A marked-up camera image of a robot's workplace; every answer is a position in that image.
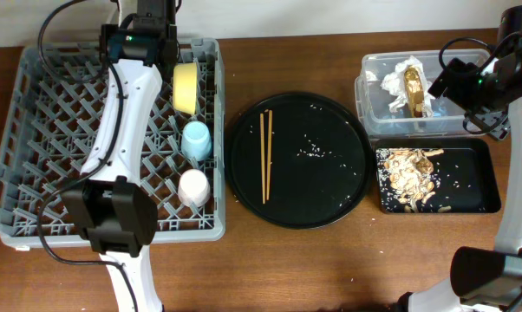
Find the pink plastic cup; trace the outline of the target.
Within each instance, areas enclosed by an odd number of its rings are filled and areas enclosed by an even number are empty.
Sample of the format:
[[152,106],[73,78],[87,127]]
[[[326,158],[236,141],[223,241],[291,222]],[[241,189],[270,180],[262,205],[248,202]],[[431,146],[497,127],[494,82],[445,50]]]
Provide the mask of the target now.
[[185,206],[200,207],[211,196],[211,186],[206,175],[198,169],[185,171],[179,179],[178,197]]

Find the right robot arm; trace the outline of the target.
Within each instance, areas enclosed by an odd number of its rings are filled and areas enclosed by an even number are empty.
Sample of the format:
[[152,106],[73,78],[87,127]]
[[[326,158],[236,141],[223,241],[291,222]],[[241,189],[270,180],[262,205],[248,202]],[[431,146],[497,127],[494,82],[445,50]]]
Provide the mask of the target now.
[[500,112],[511,126],[511,161],[503,218],[492,250],[459,248],[450,277],[431,289],[406,293],[394,311],[522,311],[522,5],[502,13],[498,42],[481,65],[454,58],[429,89],[475,122]]

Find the yellow bowl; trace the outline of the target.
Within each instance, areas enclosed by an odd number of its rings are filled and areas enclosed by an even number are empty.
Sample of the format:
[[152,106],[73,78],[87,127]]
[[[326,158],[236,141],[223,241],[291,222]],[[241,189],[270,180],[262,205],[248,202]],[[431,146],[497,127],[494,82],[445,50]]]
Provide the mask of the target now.
[[199,68],[196,62],[177,65],[173,71],[173,108],[195,115]]

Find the blue plastic cup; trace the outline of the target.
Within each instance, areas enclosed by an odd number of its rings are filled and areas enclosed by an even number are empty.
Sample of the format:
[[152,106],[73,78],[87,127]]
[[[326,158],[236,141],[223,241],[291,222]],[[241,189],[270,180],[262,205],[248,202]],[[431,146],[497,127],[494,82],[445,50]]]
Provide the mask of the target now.
[[188,122],[183,130],[181,152],[187,159],[203,161],[209,158],[212,140],[207,125],[201,121]]

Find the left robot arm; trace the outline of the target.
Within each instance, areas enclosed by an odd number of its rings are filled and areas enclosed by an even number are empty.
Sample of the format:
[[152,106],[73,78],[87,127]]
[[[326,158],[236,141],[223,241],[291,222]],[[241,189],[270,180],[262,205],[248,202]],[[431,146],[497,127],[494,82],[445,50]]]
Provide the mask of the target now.
[[150,262],[157,206],[140,188],[150,112],[179,59],[174,0],[139,1],[117,24],[101,27],[101,70],[108,96],[81,173],[57,185],[81,239],[107,267],[121,311],[162,311]]

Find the wooden chopstick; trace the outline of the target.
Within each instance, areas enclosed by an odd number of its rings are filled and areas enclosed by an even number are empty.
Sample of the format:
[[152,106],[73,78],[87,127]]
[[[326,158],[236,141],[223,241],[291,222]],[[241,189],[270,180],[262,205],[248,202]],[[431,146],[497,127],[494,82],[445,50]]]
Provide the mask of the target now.
[[268,121],[268,130],[269,130],[269,138],[268,138],[268,151],[267,151],[267,181],[266,181],[266,200],[270,199],[271,195],[271,152],[272,152],[272,125],[273,125],[273,112],[272,110],[268,111],[269,121]]
[[266,182],[265,182],[265,148],[264,148],[264,113],[259,115],[260,130],[260,153],[261,153],[261,182],[262,182],[262,204],[266,203]]

